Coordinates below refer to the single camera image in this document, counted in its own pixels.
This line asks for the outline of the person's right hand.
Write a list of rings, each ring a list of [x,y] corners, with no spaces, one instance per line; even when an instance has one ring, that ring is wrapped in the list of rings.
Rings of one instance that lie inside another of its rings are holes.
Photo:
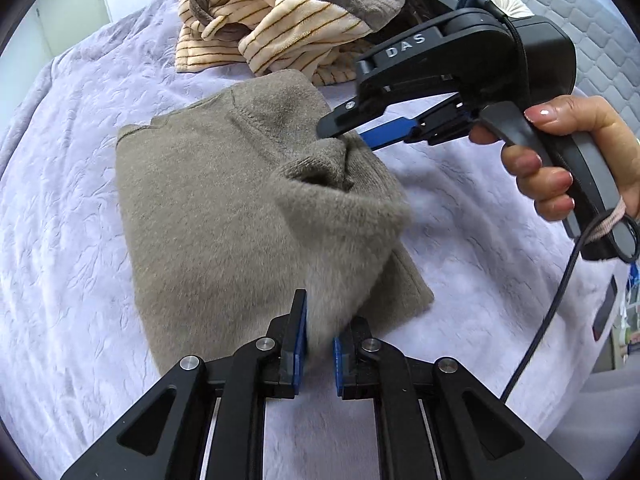
[[[529,107],[524,115],[533,126],[555,136],[590,133],[612,172],[626,213],[639,217],[639,141],[606,99],[558,96]],[[573,211],[574,200],[567,195],[573,183],[569,171],[545,167],[536,152],[519,145],[503,148],[501,161],[516,177],[521,194],[534,201],[539,217],[560,221]]]

